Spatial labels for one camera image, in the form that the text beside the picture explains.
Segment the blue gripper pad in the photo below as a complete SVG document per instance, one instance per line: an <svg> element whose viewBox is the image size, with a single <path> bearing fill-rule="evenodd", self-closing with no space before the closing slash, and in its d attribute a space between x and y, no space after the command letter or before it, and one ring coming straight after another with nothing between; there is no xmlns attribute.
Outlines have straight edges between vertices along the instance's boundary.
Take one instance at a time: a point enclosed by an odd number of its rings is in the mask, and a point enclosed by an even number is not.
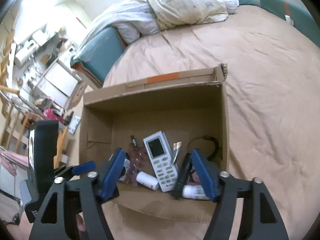
<svg viewBox="0 0 320 240"><path fill-rule="evenodd" d="M124 156L124 150L117 148L111 159L105 162L98 171L98 184L101 189L101 191L99 191L99 197L101 197L104 202L113 196L116 183L120 178L123 168Z"/></svg>
<svg viewBox="0 0 320 240"><path fill-rule="evenodd" d="M72 168L72 175L82 175L89 171L94 171L96 164L93 161L83 163Z"/></svg>
<svg viewBox="0 0 320 240"><path fill-rule="evenodd" d="M201 157L198 149L192 151L191 161L200 179L205 195L212 202L217 202L221 196L221 185L219 184L220 171L217 165Z"/></svg>

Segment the floor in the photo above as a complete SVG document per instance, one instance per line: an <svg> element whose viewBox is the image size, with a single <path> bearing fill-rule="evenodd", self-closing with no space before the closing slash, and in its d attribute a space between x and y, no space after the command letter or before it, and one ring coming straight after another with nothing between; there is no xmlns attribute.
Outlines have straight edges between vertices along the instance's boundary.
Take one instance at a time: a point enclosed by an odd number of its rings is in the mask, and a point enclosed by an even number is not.
<svg viewBox="0 0 320 240"><path fill-rule="evenodd" d="M11 222L12 217L19 212L19 204L5 195L0 194L0 219Z"/></svg>

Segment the teal headboard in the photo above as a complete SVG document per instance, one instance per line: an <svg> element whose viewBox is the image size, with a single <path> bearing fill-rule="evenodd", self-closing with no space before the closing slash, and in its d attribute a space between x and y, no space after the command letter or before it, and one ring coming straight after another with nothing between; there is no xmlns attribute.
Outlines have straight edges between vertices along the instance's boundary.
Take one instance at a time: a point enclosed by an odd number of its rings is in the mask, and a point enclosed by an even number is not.
<svg viewBox="0 0 320 240"><path fill-rule="evenodd" d="M312 16L305 10L285 0L260 0L261 8L285 20L289 15L294 27L320 47L320 29Z"/></svg>

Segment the white duvet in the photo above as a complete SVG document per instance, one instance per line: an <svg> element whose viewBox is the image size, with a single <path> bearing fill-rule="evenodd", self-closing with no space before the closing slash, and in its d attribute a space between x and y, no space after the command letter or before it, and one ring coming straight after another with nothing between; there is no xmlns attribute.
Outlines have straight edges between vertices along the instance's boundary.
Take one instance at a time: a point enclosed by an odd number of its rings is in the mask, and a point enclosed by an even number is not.
<svg viewBox="0 0 320 240"><path fill-rule="evenodd" d="M239 0L124 0L93 20L78 53L108 26L117 28L122 39L131 44L141 36L177 25L225 21L229 13L236 13L238 5Z"/></svg>

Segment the beige bed sheet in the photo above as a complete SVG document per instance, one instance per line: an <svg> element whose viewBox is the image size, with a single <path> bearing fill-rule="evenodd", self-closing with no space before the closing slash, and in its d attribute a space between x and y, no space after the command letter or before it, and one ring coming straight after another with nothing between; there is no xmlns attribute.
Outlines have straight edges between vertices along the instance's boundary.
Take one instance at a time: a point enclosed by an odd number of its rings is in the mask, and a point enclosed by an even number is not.
<svg viewBox="0 0 320 240"><path fill-rule="evenodd" d="M223 23L139 39L113 66L104 87L220 62L229 70L229 170L238 178L262 178L290 239L301 240L320 212L320 50L307 37L261 8L240 6ZM114 203L105 208L107 218L108 210L117 214L108 218L115 239L203 239L208 226ZM236 239L240 210L230 239ZM139 220L149 227L140 227Z"/></svg>

